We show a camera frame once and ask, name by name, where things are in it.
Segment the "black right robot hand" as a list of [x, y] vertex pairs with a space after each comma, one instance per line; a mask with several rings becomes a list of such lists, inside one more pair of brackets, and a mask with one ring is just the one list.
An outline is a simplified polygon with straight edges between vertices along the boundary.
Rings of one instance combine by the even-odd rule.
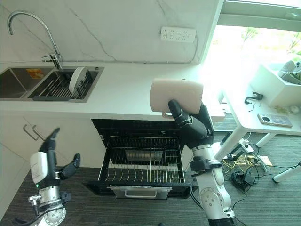
[[213, 144], [213, 123], [204, 104], [201, 104], [197, 114], [188, 113], [176, 100], [170, 100], [168, 107], [180, 129], [182, 140], [188, 148]]

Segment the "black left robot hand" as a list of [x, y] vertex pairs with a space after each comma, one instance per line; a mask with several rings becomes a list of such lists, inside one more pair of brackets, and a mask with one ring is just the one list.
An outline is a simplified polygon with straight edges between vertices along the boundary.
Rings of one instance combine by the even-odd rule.
[[30, 158], [32, 180], [39, 189], [58, 186], [61, 180], [73, 176], [80, 166], [81, 156], [77, 153], [69, 164], [61, 169], [57, 168], [55, 139], [59, 131], [60, 128], [56, 128], [42, 143], [39, 151]]

